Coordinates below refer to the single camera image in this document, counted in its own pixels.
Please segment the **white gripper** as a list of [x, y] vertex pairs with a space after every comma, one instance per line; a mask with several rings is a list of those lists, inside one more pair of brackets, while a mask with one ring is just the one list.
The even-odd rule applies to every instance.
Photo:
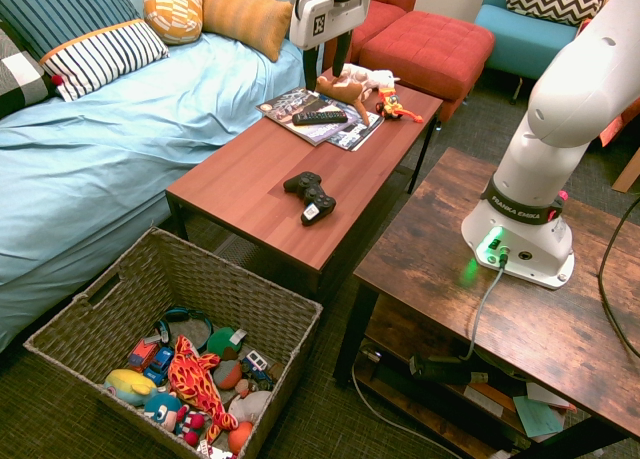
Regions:
[[342, 73], [352, 30], [361, 25], [371, 0], [290, 0], [293, 5], [290, 41], [303, 51], [305, 88], [314, 91], [317, 82], [317, 59], [320, 44], [335, 38], [332, 74]]

